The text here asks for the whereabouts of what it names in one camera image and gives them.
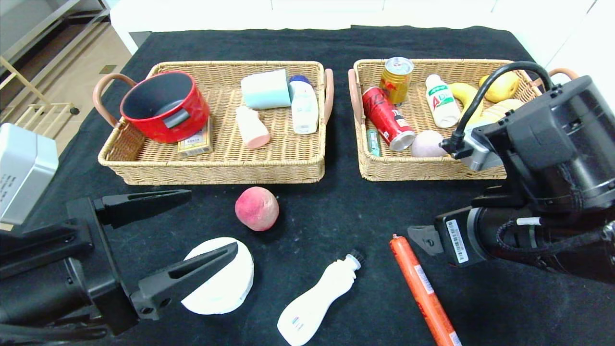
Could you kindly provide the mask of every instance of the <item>basket handle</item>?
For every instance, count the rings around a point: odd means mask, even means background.
[[[105,106],[103,106],[103,102],[100,99],[100,97],[103,95],[103,90],[105,89],[107,84],[109,84],[114,79],[121,79],[124,82],[126,82],[126,84],[130,85],[130,87],[137,85],[135,81],[133,81],[128,76],[121,74],[121,73],[107,74],[106,76],[102,77],[98,81],[98,83],[96,83],[96,86],[94,87],[94,92],[92,93],[92,100],[94,101],[94,107],[100,113],[100,115],[102,115],[102,117],[105,120],[107,120],[107,123],[109,123],[109,125],[111,125],[112,127],[116,127],[117,119],[113,115],[111,115],[111,113],[109,113],[109,111],[107,110],[107,108],[105,108]]]
[[[579,77],[579,75],[576,72],[574,72],[573,70],[570,70],[569,68],[563,68],[563,67],[556,68],[554,70],[550,70],[549,71],[549,76],[553,77],[553,76],[555,76],[558,73],[563,73],[563,74],[567,75],[570,78],[570,80],[576,79],[576,78]],[[538,86],[542,85],[542,80],[540,78],[538,78],[537,80],[533,81],[530,84],[532,86],[538,87]]]
[[[350,101],[352,103],[352,112],[354,113],[354,121],[361,124],[363,110],[363,102],[359,97],[359,85],[357,84],[357,75],[354,69],[348,70],[348,89],[350,90]]]
[[[331,118],[331,111],[333,111],[333,70],[327,68],[325,70],[325,117],[323,119],[323,126],[326,126]]]

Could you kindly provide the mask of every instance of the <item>table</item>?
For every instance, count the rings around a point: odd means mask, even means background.
[[[192,201],[108,234],[130,292],[137,281],[183,259],[199,243],[232,236],[255,261],[254,285],[232,313],[195,315],[175,302],[160,321],[142,321],[92,345],[286,345],[276,328],[286,304],[312,287],[325,267],[357,247],[367,256],[352,289],[336,300],[309,345],[433,345],[389,250],[392,233],[429,224],[464,207],[493,181],[368,182],[360,177],[346,72],[360,58],[531,57],[506,31],[355,27],[348,30],[246,30],[154,33],[123,69],[142,80],[158,62],[177,60],[317,60],[335,73],[325,177],[309,185],[266,185],[281,215],[256,234],[234,215],[248,186],[191,186]],[[112,112],[127,87],[103,96]],[[61,156],[60,168],[26,227],[66,217],[64,202],[176,187],[131,187],[97,154],[111,128],[95,111]],[[503,260],[458,269],[416,249],[464,345],[613,345],[613,287]]]

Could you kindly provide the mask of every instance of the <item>blue bottle cap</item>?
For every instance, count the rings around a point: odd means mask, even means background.
[[[305,77],[305,76],[303,76],[303,75],[301,75],[301,74],[298,74],[298,75],[296,75],[296,76],[292,76],[288,82],[290,83],[290,82],[292,82],[292,81],[302,81],[302,82],[306,82],[306,83],[308,83],[308,84],[309,84],[309,79],[308,79],[308,77]]]

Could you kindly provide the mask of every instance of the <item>white bottle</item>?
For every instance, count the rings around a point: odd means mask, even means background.
[[[461,118],[461,112],[448,85],[437,74],[425,79],[427,103],[437,127],[451,127]]]
[[[331,303],[350,290],[356,279],[354,272],[363,261],[363,256],[352,250],[346,259],[330,264],[316,286],[284,309],[277,329],[291,346],[304,345],[314,336]]]
[[[318,129],[318,101],[314,88],[305,76],[290,78],[290,108],[293,113],[293,130],[297,134],[311,134]]]

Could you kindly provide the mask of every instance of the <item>light blue cup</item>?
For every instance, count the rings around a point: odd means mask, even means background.
[[[256,110],[290,107],[286,69],[251,74],[241,80],[245,105]]]

